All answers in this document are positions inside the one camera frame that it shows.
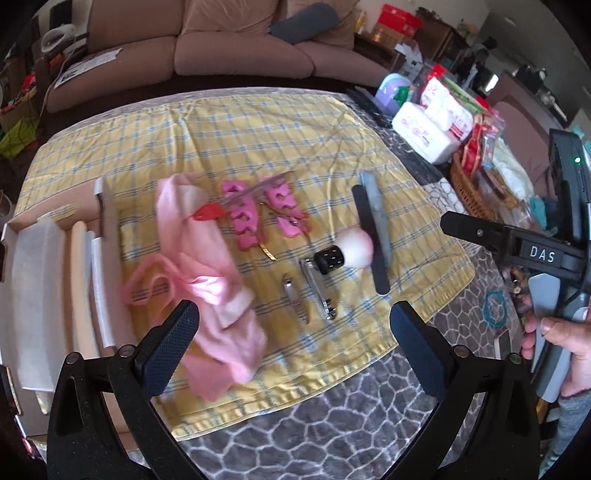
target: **red box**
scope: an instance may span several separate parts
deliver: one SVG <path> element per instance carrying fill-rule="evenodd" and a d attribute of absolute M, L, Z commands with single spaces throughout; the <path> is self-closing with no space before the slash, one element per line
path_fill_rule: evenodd
<path fill-rule="evenodd" d="M 423 25 L 423 20 L 405 10 L 384 4 L 382 13 L 378 18 L 378 23 L 412 38 Z"/>

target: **pink toe separator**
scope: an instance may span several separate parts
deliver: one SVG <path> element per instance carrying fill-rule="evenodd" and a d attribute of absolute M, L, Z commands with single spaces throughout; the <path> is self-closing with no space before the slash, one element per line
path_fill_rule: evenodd
<path fill-rule="evenodd" d="M 224 180 L 222 182 L 222 192 L 224 197 L 229 197 L 236 192 L 241 192 L 246 188 L 246 182 L 242 180 Z M 246 196 L 241 199 L 241 205 L 232 205 L 230 207 L 230 219 L 234 233 L 236 234 L 236 243 L 238 248 L 245 252 L 252 247 L 256 247 L 259 240 L 256 235 L 258 230 L 258 211 L 252 197 Z"/>
<path fill-rule="evenodd" d="M 264 192 L 267 202 L 275 210 L 284 212 L 294 220 L 298 220 L 297 225 L 292 225 L 288 219 L 277 217 L 279 228 L 281 228 L 281 231 L 287 238 L 293 238 L 310 232 L 310 225 L 306 221 L 308 214 L 297 206 L 297 201 L 291 194 L 290 186 L 287 182 L 283 182 L 275 187 L 267 187 Z"/>

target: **table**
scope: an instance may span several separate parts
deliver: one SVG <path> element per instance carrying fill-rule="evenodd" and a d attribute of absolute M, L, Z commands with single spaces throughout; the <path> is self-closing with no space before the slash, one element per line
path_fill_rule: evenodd
<path fill-rule="evenodd" d="M 251 91 L 237 89 L 237 93 Z M 265 91 L 294 93 L 292 89 Z M 399 135 L 378 127 L 347 96 L 331 95 L 351 107 L 378 133 L 442 212 L 463 210 L 447 180 Z M 500 291 L 505 297 L 507 327 L 516 346 L 521 341 L 520 323 L 491 255 L 472 244 L 465 244 L 465 248 L 476 268 L 476 277 L 430 323 L 451 344 L 461 343 L 476 355 L 494 357 L 493 342 L 500 331 L 483 319 L 487 292 Z M 492 308 L 498 312 L 501 307 Z M 444 463 L 453 461 L 462 451 L 481 402 L 482 396 L 473 400 Z M 199 468 L 216 480 L 295 480 L 314 475 L 380 478 L 420 430 L 434 405 L 434 399 L 423 393 L 404 355 L 396 348 L 352 378 L 294 407 L 180 443 Z M 139 452 L 131 456 L 143 460 Z"/>
<path fill-rule="evenodd" d="M 375 63 L 379 63 L 390 72 L 399 71 L 406 61 L 403 54 L 373 41 L 367 35 L 355 34 L 353 50 Z"/>

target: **cable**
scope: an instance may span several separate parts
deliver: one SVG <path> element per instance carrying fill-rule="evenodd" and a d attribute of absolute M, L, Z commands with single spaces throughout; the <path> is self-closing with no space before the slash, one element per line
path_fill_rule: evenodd
<path fill-rule="evenodd" d="M 65 58 L 64 63 L 61 64 L 60 67 L 60 71 L 57 74 L 57 77 L 55 80 L 53 80 L 53 82 L 49 85 L 49 87 L 47 88 L 47 91 L 45 92 L 45 97 L 43 97 L 43 104 L 41 106 L 41 112 L 39 113 L 39 120 L 41 120 L 41 118 L 43 117 L 43 112 L 45 112 L 45 107 L 47 106 L 47 98 L 49 97 L 49 92 L 50 90 L 54 87 L 54 85 L 56 84 L 56 82 L 59 80 L 59 78 L 61 77 L 61 74 L 64 71 L 64 67 L 66 66 L 66 64 L 68 63 L 68 60 L 70 60 L 72 58 L 72 56 L 74 55 L 74 53 L 76 53 L 77 50 L 73 49 Z"/>

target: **red comb handle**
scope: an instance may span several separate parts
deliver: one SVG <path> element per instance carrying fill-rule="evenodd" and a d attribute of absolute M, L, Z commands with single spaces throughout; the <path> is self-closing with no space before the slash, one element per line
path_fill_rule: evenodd
<path fill-rule="evenodd" d="M 193 214 L 193 219 L 197 221 L 215 220 L 226 215 L 226 211 L 218 202 L 210 202 L 197 209 Z"/>

